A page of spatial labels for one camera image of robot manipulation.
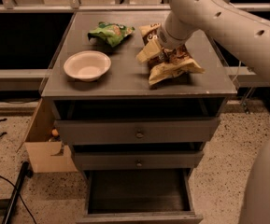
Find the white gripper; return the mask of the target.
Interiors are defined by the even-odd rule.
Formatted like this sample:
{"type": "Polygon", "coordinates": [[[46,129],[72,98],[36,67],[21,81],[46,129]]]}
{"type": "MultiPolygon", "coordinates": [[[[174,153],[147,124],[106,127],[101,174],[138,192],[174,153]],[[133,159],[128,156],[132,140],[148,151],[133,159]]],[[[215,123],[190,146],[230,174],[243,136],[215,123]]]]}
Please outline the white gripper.
{"type": "Polygon", "coordinates": [[[165,49],[175,49],[184,44],[187,40],[188,33],[185,30],[162,23],[158,28],[157,36],[159,41],[157,39],[150,40],[136,55],[136,59],[140,63],[146,63],[157,57],[162,52],[162,47],[165,49]]]}

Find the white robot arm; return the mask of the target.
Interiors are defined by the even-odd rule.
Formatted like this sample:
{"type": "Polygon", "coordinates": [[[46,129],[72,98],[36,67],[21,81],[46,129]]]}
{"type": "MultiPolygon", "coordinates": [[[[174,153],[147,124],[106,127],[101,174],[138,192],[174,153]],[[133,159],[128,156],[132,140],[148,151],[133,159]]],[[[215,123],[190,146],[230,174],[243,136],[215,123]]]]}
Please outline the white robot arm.
{"type": "MultiPolygon", "coordinates": [[[[225,0],[169,0],[169,6],[170,14],[160,26],[158,39],[138,53],[140,62],[158,56],[163,48],[184,44],[200,29],[270,86],[270,21],[225,0]]],[[[251,168],[238,224],[270,224],[270,140],[251,168]]]]}

